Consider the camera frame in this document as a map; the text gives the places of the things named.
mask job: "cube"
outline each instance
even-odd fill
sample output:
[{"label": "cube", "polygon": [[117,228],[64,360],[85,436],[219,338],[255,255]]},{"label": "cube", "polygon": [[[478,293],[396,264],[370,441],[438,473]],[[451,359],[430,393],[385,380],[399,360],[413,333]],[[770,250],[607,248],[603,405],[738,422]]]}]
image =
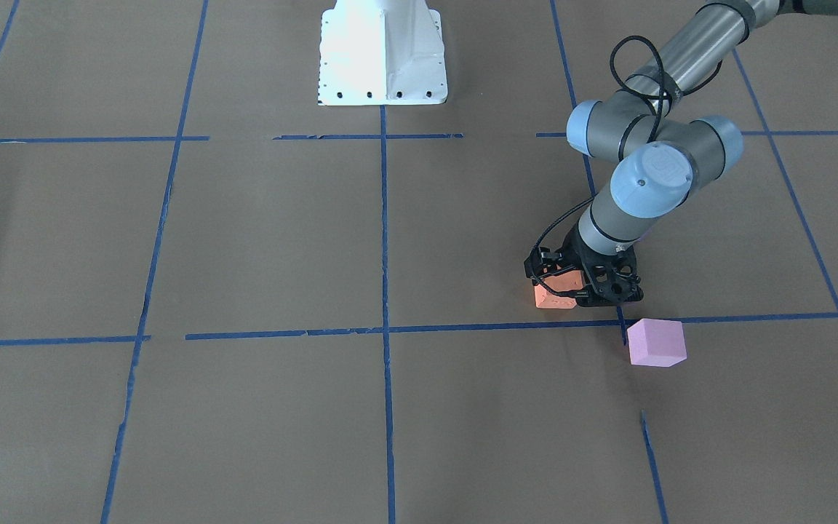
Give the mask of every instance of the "cube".
[{"label": "cube", "polygon": [[[584,288],[584,271],[569,271],[553,277],[545,277],[542,280],[555,291],[575,291]],[[548,292],[541,285],[535,288],[535,306],[542,309],[573,309],[578,302],[566,296],[555,296]]]},{"label": "cube", "polygon": [[641,319],[628,331],[632,365],[670,368],[687,359],[685,328],[670,319]]}]

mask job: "light blue joint cap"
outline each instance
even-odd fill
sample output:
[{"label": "light blue joint cap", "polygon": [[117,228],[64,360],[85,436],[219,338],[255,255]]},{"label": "light blue joint cap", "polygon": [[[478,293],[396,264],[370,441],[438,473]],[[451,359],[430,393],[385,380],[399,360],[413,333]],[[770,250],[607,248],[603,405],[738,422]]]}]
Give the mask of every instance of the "light blue joint cap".
[{"label": "light blue joint cap", "polygon": [[735,166],[735,163],[739,162],[739,159],[742,158],[742,151],[745,149],[742,141],[742,132],[735,126],[732,120],[725,116],[705,116],[698,120],[707,123],[713,128],[722,141],[722,147],[724,147],[724,152],[726,153],[726,162],[720,173],[722,175],[722,173],[730,170],[732,166]]},{"label": "light blue joint cap", "polygon": [[568,117],[568,143],[586,156],[591,156],[591,150],[588,149],[588,121],[597,103],[599,100],[585,100],[575,106]]},{"label": "light blue joint cap", "polygon": [[612,200],[636,218],[658,218],[681,205],[694,179],[684,153],[663,142],[646,143],[627,156],[610,179]]}]

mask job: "purple cube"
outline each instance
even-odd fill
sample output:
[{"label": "purple cube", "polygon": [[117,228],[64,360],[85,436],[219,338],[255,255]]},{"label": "purple cube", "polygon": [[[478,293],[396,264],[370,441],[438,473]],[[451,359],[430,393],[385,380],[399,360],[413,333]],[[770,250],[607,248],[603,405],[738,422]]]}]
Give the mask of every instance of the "purple cube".
[{"label": "purple cube", "polygon": [[629,361],[633,365],[670,368],[687,359],[685,328],[672,319],[644,318],[628,329]]}]

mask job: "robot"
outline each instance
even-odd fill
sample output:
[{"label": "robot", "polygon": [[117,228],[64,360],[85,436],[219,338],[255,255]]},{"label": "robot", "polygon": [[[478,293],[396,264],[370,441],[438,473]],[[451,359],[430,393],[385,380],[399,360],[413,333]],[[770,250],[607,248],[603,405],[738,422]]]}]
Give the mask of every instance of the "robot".
[{"label": "robot", "polygon": [[[722,58],[749,34],[786,13],[838,16],[835,0],[714,0],[696,12],[661,51],[642,36],[616,44],[610,70],[620,89],[602,102],[585,100],[567,124],[568,143],[595,159],[618,162],[610,182],[552,223],[525,259],[526,276],[579,306],[619,306],[642,300],[633,245],[655,222],[725,175],[741,158],[742,133],[723,116],[671,122],[682,97],[707,85]],[[638,41],[652,60],[620,79],[616,52]],[[582,209],[555,251],[541,245],[550,230]],[[549,276],[582,271],[583,289],[559,291]]]}]

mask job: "white mounting plate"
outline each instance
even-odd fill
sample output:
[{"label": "white mounting plate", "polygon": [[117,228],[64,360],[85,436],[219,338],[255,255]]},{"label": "white mounting plate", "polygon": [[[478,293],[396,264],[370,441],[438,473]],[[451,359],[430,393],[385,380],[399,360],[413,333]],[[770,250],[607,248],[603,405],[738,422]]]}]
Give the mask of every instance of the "white mounting plate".
[{"label": "white mounting plate", "polygon": [[[335,9],[322,14],[320,106],[424,106],[445,102],[448,81],[442,44],[442,15],[438,11],[428,10],[428,23],[434,24],[435,31],[428,28],[423,33],[392,30],[413,27],[410,23],[389,20],[391,16],[402,16],[403,9],[393,12],[377,9],[370,13],[376,16],[356,17],[341,9],[342,6],[343,2],[339,2]],[[426,19],[416,20],[420,29],[424,23]],[[399,49],[422,47],[423,42],[417,39],[430,39],[430,34],[438,36],[439,42],[434,44],[438,44],[442,51],[393,52],[396,46]],[[392,42],[393,39],[399,39],[399,42]]]}]

